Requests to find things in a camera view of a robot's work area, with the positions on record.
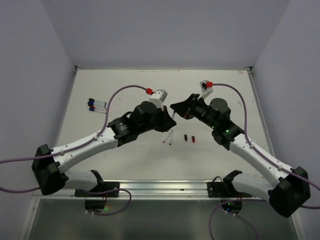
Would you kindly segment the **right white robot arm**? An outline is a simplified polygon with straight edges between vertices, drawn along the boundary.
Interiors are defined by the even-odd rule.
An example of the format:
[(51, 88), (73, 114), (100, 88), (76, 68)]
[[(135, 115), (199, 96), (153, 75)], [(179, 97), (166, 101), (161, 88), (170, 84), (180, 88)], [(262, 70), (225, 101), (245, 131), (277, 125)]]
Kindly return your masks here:
[(244, 193), (270, 203), (281, 216), (288, 218), (310, 197), (308, 173), (302, 167), (292, 168), (256, 145), (245, 131), (232, 122), (231, 110), (222, 98), (210, 104), (191, 94), (186, 100), (171, 104), (180, 117), (196, 118), (212, 129), (213, 139), (226, 150), (244, 159), (262, 178), (234, 170), (222, 179), (220, 189), (227, 196)]

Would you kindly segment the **blue marker pen top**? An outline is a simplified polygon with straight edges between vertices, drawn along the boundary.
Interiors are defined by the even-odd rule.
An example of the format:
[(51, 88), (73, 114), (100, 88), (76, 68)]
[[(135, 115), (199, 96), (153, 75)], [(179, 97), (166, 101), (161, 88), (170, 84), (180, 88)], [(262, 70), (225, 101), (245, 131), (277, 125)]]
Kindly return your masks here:
[(94, 105), (94, 104), (96, 104), (96, 105), (106, 105), (107, 104), (106, 101), (99, 101), (99, 100), (95, 100), (93, 98), (89, 98), (87, 103), (89, 105)]

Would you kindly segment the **red marker pen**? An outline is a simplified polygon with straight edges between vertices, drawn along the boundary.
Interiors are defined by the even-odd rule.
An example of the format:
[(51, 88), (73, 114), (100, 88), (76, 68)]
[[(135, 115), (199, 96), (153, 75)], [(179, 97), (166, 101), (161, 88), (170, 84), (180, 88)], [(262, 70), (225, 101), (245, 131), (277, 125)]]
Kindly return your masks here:
[(168, 141), (168, 139), (171, 137), (171, 135), (172, 135), (172, 130), (169, 132), (167, 137), (162, 141), (162, 143), (166, 143)]
[(95, 106), (90, 106), (88, 108), (89, 111), (95, 112), (95, 113), (100, 113), (100, 114), (106, 114), (107, 110), (105, 108), (96, 108)]

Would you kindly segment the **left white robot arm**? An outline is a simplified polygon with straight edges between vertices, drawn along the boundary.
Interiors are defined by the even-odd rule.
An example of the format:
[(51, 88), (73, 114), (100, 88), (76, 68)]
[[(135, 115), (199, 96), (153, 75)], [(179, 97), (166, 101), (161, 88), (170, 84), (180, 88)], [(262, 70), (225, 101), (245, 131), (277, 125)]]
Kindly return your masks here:
[(133, 142), (148, 131), (168, 132), (176, 124), (166, 106), (158, 108), (155, 104), (144, 101), (95, 134), (65, 146), (39, 146), (31, 169), (44, 196), (63, 188), (71, 188), (89, 192), (96, 197), (106, 191), (98, 171), (74, 173), (71, 172), (72, 167), (96, 154)]

